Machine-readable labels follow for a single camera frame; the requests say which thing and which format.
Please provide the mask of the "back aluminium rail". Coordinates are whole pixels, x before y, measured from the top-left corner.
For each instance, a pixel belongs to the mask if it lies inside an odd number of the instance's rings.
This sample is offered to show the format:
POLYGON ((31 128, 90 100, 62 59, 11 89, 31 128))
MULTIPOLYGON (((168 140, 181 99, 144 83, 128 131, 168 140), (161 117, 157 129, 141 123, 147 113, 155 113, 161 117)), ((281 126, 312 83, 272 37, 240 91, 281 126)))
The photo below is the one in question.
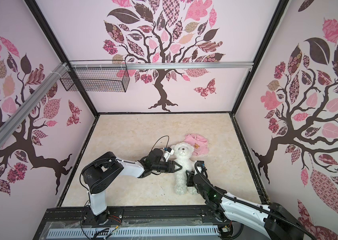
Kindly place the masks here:
POLYGON ((215 63, 71 63, 73 68, 122 68, 128 70, 153 70, 153 69, 251 69, 253 62, 215 62, 215 63))

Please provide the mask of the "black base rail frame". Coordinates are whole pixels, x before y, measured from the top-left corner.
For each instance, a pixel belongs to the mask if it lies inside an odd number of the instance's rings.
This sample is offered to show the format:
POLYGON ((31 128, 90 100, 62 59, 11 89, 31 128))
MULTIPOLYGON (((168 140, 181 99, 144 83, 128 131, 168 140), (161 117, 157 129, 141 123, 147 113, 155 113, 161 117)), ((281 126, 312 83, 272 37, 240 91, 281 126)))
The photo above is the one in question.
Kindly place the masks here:
MULTIPOLYGON (((249 228, 237 222, 221 222, 213 217, 206 205, 199 206, 146 206, 109 207, 96 217, 89 206, 48 209, 34 235, 36 240, 46 240, 50 229, 120 228, 120 227, 172 227, 172 226, 217 226, 224 240, 234 240, 249 228)), ((88 240, 151 239, 139 238, 89 238, 88 240)))

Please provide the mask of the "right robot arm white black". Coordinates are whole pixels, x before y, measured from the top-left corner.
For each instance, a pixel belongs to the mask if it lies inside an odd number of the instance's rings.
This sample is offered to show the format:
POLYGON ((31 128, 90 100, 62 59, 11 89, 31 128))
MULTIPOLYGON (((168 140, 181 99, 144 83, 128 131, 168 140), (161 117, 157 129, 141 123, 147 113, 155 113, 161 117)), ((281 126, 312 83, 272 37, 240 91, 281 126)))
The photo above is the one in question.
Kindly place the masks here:
POLYGON ((203 197, 213 217, 223 223, 243 224, 270 240, 316 239, 280 204, 255 204, 214 186, 203 161, 195 162, 193 171, 186 171, 186 180, 203 197))

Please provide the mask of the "left aluminium rail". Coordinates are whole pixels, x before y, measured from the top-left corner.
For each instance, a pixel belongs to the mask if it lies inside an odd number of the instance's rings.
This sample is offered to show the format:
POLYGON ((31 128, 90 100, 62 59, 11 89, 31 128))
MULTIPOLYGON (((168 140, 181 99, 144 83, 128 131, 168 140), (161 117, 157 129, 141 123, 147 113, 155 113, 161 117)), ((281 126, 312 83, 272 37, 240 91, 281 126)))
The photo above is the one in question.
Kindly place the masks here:
POLYGON ((32 109, 56 83, 64 73, 69 70, 66 63, 60 63, 46 79, 40 84, 35 92, 17 109, 17 111, 0 127, 0 148, 15 132, 22 121, 31 113, 32 109))

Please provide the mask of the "pink teddy hoodie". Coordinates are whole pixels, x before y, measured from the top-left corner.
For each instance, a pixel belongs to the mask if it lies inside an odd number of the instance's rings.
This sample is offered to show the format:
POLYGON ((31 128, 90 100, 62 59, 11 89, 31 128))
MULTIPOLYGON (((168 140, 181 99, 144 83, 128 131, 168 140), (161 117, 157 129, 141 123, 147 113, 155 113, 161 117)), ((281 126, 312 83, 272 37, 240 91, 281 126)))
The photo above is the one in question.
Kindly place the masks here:
POLYGON ((208 139, 199 134, 187 134, 184 139, 185 143, 188 143, 194 147, 193 156, 201 156, 209 153, 208 139))

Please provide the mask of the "white teddy bear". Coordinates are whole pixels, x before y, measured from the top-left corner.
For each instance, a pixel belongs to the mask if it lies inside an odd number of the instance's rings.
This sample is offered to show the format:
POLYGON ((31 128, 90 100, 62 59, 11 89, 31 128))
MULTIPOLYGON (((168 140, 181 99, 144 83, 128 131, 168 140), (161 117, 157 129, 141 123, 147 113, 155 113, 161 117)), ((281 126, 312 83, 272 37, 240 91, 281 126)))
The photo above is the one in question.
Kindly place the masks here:
POLYGON ((190 159, 194 152, 194 147, 188 143, 182 142, 171 146, 174 150, 175 162, 179 164, 182 169, 174 173, 174 191, 177 195, 184 195, 190 193, 192 195, 197 194, 195 187, 187 186, 186 172, 192 172, 194 170, 194 163, 190 159))

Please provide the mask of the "aluminium rail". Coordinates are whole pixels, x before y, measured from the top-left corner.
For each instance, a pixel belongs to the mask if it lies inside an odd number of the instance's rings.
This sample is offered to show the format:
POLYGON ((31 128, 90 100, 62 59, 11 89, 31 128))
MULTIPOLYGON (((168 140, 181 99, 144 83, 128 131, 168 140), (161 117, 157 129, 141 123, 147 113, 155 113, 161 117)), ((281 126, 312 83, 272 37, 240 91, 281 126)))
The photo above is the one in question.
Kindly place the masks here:
POLYGON ((215 63, 71 63, 73 68, 122 68, 128 70, 153 70, 153 69, 251 69, 253 62, 215 62, 215 63))
POLYGON ((46 79, 40 84, 35 92, 17 109, 17 111, 0 127, 0 148, 15 132, 22 121, 31 113, 32 109, 56 83, 64 73, 69 70, 66 63, 60 63, 46 79))

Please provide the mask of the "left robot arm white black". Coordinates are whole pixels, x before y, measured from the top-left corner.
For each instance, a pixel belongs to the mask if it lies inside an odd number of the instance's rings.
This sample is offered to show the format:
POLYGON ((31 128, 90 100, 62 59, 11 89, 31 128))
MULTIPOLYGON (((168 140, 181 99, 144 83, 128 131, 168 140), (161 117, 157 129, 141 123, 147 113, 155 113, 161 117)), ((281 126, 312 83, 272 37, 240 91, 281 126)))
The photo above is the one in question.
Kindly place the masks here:
POLYGON ((171 148, 153 149, 138 161, 128 161, 107 152, 85 166, 80 174, 80 183, 87 189, 94 216, 107 210, 106 189, 118 176, 142 179, 153 173, 172 174, 182 170, 182 165, 169 159, 173 154, 171 148))

